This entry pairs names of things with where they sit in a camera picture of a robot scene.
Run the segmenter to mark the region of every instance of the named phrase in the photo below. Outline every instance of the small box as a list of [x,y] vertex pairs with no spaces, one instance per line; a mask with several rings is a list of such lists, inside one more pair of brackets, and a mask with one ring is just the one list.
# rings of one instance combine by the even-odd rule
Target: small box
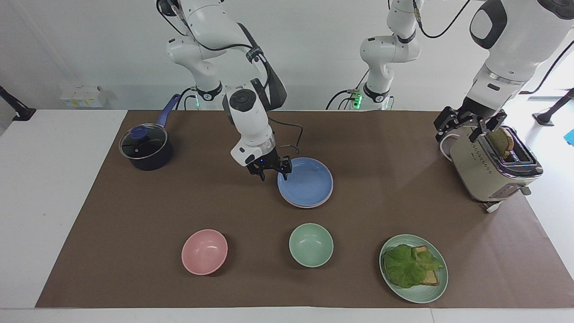
[[75,91],[64,91],[62,93],[62,96],[60,96],[60,100],[64,101],[64,103],[66,103],[66,106],[68,106],[68,107],[76,107],[72,103],[72,98],[73,98],[74,94],[76,94]]
[[101,91],[88,92],[84,97],[84,101],[89,107],[104,107],[106,97],[104,97]]
[[84,102],[85,97],[86,97],[85,92],[75,92],[74,95],[72,96],[72,106],[74,107],[87,106],[86,103]]

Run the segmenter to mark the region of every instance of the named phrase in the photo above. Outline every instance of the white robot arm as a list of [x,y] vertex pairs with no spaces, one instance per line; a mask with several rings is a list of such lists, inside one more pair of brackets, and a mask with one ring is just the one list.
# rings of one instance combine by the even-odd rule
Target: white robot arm
[[[416,0],[416,3],[419,8],[422,6],[422,0]],[[360,56],[369,65],[369,78],[359,85],[362,96],[359,109],[362,110],[382,109],[394,78],[393,70],[387,64],[416,60],[421,52],[412,1],[393,0],[387,26],[394,33],[392,36],[367,38],[360,47]]]
[[[266,113],[283,105],[285,87],[249,31],[229,18],[221,2],[157,0],[160,13],[177,16],[185,26],[184,37],[168,42],[168,55],[192,73],[200,107],[223,107],[241,134],[231,150],[235,161],[262,180],[265,180],[263,171],[268,169],[282,173],[286,179],[291,173],[290,158],[279,157]],[[245,53],[259,77],[237,87],[224,87],[215,66],[206,60],[221,56],[228,49]]]
[[474,41],[490,55],[458,110],[446,107],[435,120],[437,141],[461,126],[470,136],[495,131],[505,119],[502,106],[532,78],[558,48],[574,22],[574,0],[488,0],[472,19]]

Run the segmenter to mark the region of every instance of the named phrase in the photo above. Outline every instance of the bread slice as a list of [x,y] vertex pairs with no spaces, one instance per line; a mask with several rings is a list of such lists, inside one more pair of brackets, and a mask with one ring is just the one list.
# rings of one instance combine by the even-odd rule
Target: bread slice
[[438,286],[439,279],[436,278],[436,274],[434,270],[427,270],[425,279],[422,280],[421,285],[425,286]]
[[[418,247],[414,247],[414,251],[416,253],[428,251],[428,250],[429,249],[426,245],[420,245]],[[436,277],[434,270],[427,270],[426,271],[425,279],[422,280],[421,285],[425,285],[425,286],[438,286],[439,285],[439,279]]]
[[498,130],[487,134],[487,136],[493,148],[502,159],[506,159],[510,156],[510,152],[514,149],[514,139],[508,130],[500,127]]

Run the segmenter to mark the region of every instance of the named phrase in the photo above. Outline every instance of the blue plate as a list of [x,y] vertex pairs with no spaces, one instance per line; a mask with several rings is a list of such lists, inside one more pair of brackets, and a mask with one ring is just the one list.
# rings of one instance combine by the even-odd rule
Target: blue plate
[[277,186],[283,198],[297,207],[309,209],[325,203],[333,192],[333,176],[318,160],[300,157],[291,161],[293,171],[287,180],[277,176]]

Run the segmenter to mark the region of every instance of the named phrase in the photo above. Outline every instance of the saucepan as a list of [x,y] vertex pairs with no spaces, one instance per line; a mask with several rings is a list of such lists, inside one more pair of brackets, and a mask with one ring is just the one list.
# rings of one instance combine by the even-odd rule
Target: saucepan
[[135,126],[119,141],[119,151],[136,168],[153,171],[166,165],[172,158],[173,147],[165,130],[165,124],[169,113],[179,100],[179,94],[172,96],[155,124]]

